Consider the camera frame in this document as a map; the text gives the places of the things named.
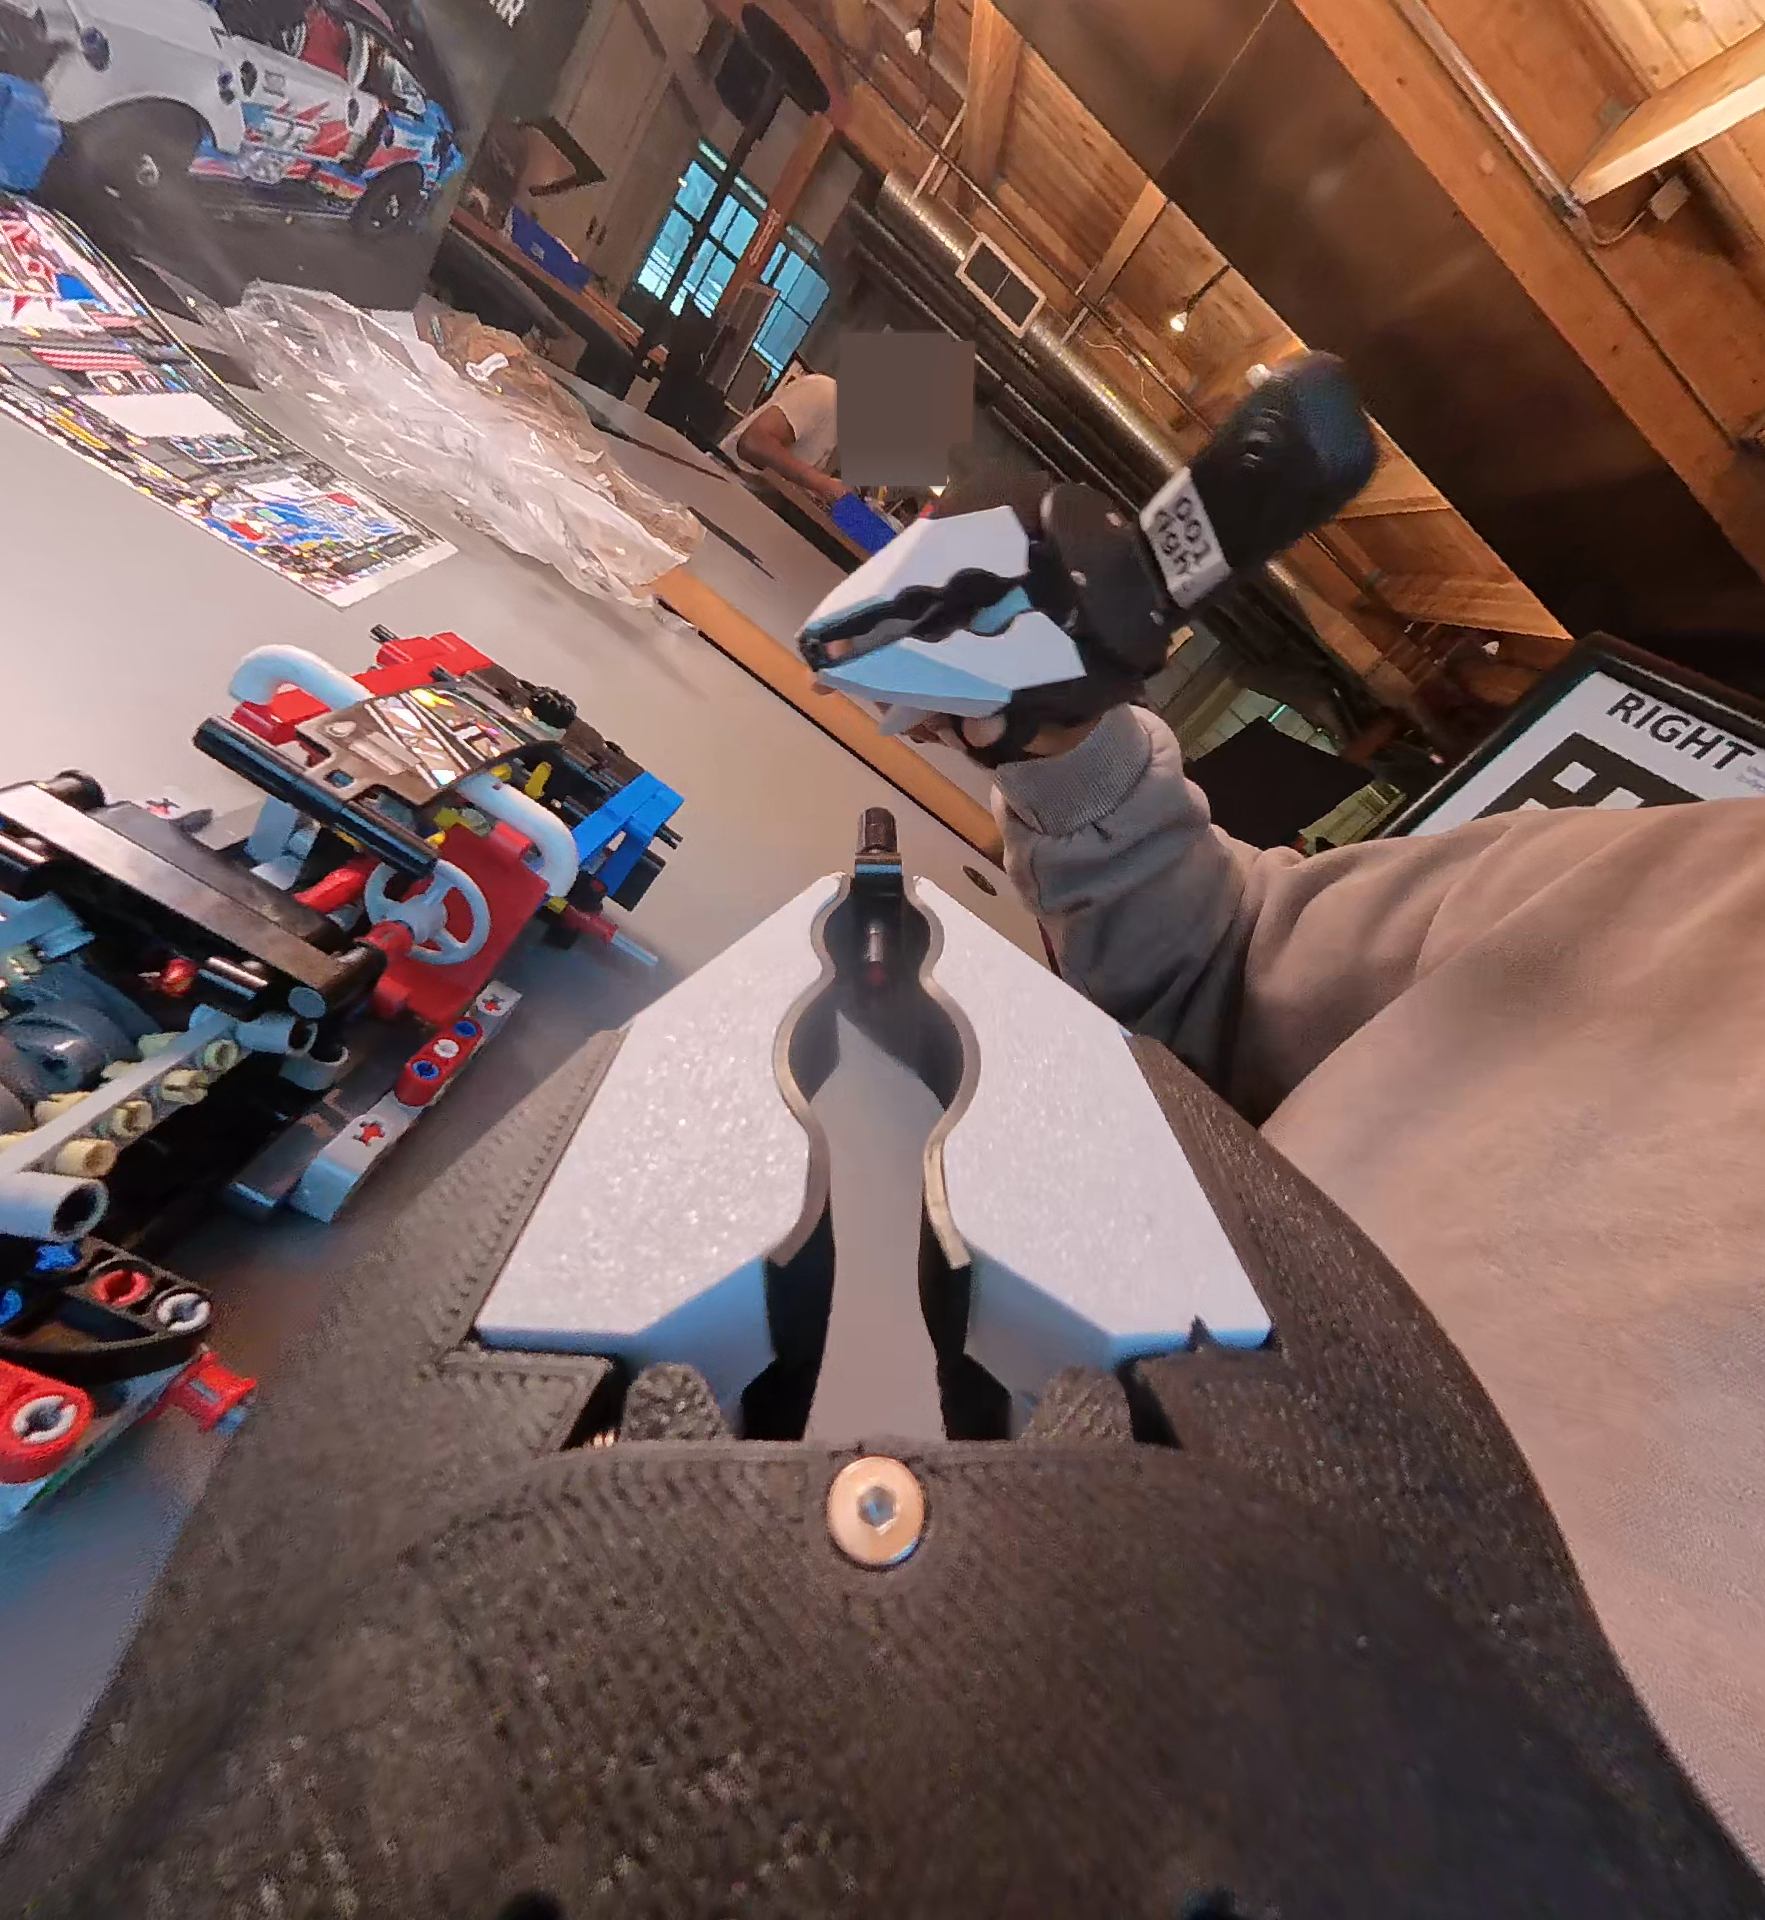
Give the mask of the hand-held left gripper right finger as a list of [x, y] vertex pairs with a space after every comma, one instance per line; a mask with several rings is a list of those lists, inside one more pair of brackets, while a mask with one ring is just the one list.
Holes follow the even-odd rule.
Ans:
[[929, 1140], [938, 1248], [971, 1283], [965, 1356], [994, 1375], [1116, 1371], [1273, 1333], [1121, 1020], [926, 877], [926, 989], [961, 1082]]

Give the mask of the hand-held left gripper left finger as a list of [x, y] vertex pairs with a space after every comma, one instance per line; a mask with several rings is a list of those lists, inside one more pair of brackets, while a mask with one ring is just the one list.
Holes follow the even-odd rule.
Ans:
[[824, 980], [824, 876], [643, 1005], [536, 1195], [479, 1317], [491, 1350], [772, 1361], [771, 1262], [818, 1201], [776, 1069]]

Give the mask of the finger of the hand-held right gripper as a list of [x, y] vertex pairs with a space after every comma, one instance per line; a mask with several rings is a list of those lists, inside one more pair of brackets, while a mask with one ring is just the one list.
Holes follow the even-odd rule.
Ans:
[[1031, 580], [1033, 536], [1012, 505], [922, 516], [816, 607], [800, 624], [800, 648], [889, 648], [1041, 629], [1044, 614]]
[[1085, 680], [1079, 641], [1022, 584], [986, 607], [938, 589], [912, 609], [860, 602], [816, 619], [816, 680], [906, 716], [994, 716], [1019, 692]]

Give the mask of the black lego subassembly red pin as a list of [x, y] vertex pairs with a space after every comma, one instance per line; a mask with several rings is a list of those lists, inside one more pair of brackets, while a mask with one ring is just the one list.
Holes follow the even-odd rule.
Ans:
[[906, 881], [889, 807], [865, 807], [860, 813], [849, 905], [858, 913], [860, 991], [884, 994], [899, 984], [906, 945]]

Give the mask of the person's right forearm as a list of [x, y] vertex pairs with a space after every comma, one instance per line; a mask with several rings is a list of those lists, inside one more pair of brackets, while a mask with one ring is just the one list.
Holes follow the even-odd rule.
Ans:
[[1068, 984], [1247, 1120], [1276, 1120], [1407, 991], [1445, 896], [1426, 847], [1235, 842], [1136, 705], [996, 769], [996, 819]]

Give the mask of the partly built lego car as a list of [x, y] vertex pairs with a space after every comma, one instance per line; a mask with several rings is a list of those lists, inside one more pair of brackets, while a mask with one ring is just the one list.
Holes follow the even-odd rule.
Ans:
[[246, 1419], [166, 1262], [204, 1215], [334, 1223], [511, 1024], [526, 937], [655, 963], [624, 913], [679, 792], [457, 634], [256, 648], [198, 750], [252, 813], [0, 789], [0, 1530], [158, 1411]]

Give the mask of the lego set box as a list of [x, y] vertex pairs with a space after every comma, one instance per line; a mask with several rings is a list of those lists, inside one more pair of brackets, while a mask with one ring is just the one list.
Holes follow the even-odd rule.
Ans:
[[413, 305], [589, 2], [0, 2], [0, 188], [136, 273]]

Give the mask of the person's right hand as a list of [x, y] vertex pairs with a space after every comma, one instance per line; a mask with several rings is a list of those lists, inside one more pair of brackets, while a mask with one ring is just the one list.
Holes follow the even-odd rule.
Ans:
[[922, 746], [946, 746], [965, 754], [986, 769], [1022, 766], [1033, 756], [1051, 756], [1075, 750], [1109, 707], [1141, 701], [1146, 688], [1143, 675], [1113, 680], [1075, 680], [1051, 686], [1019, 688], [1006, 707], [989, 716], [946, 716], [931, 711], [917, 720], [906, 736]]

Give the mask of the large paned window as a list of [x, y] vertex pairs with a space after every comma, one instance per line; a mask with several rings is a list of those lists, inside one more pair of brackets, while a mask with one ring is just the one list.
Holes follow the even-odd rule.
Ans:
[[[619, 310], [643, 323], [655, 302], [670, 292], [670, 312], [694, 302], [698, 312], [714, 319], [764, 213], [765, 196], [743, 177], [726, 185], [726, 155], [702, 138]], [[784, 228], [760, 277], [772, 296], [756, 326], [751, 355], [765, 372], [764, 392], [771, 395], [790, 377], [806, 331], [824, 316], [831, 277], [824, 273], [818, 240], [800, 226]]]

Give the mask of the person's torso beige hoodie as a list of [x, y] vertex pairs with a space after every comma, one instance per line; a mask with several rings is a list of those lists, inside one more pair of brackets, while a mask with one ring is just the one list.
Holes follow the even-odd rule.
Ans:
[[1765, 1873], [1765, 799], [1244, 881], [1244, 1097], [1469, 1355]]

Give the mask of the clear plastic bags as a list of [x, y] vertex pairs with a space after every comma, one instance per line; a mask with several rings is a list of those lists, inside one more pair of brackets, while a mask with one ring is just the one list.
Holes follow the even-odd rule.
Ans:
[[433, 305], [418, 331], [252, 282], [204, 323], [393, 505], [457, 516], [586, 594], [643, 607], [702, 548], [702, 520], [624, 472], [545, 355], [461, 310]]

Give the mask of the framed white sign black code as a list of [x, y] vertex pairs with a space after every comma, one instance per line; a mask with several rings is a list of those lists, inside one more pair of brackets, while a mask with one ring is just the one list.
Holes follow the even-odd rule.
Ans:
[[1593, 634], [1376, 842], [1510, 812], [1765, 799], [1765, 701]]

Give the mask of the holographic sticker sheet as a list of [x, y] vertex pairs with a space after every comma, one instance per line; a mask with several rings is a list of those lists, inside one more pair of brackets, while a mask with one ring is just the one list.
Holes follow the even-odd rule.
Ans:
[[8, 188], [0, 413], [336, 607], [453, 556], [259, 418], [67, 219]]

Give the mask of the silver ventilation duct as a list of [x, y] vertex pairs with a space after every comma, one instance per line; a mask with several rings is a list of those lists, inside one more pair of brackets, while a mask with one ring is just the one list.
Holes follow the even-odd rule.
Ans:
[[975, 346], [978, 398], [1060, 480], [1143, 505], [1153, 482], [1229, 424], [1229, 411], [1187, 424], [1157, 423], [1136, 395], [1136, 362], [1100, 358], [1094, 341], [1068, 334], [1068, 319], [1016, 251], [917, 190], [909, 174], [888, 174], [849, 219], [858, 258], [889, 277], [917, 319]]

